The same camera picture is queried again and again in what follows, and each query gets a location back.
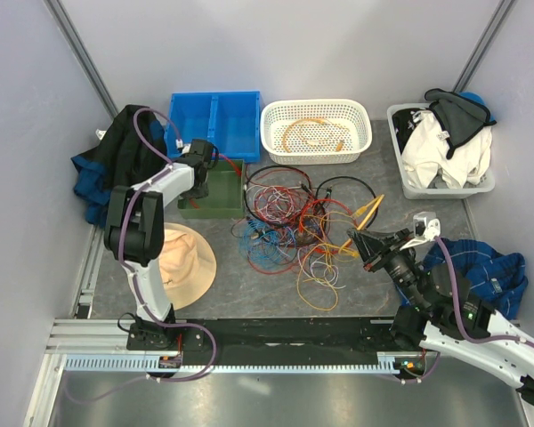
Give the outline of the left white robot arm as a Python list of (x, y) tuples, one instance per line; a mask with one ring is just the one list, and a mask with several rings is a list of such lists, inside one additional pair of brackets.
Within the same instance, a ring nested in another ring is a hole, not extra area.
[(109, 197), (104, 245), (127, 275), (136, 315), (152, 322), (146, 337), (159, 350), (170, 349), (178, 336), (174, 306), (158, 266), (165, 243), (165, 208), (179, 197), (206, 196), (207, 174), (218, 160), (213, 143), (196, 139), (179, 157), (167, 157), (158, 172), (133, 186), (116, 186)]

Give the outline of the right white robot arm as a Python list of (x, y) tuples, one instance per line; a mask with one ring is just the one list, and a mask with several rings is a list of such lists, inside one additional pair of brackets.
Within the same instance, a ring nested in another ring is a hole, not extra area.
[(389, 330), (396, 348), (446, 353), (496, 376), (534, 406), (534, 338), (514, 324), (529, 284), (522, 254), (436, 237), (418, 261), (407, 229), (350, 229), (348, 236), (365, 270), (384, 270), (400, 293)]

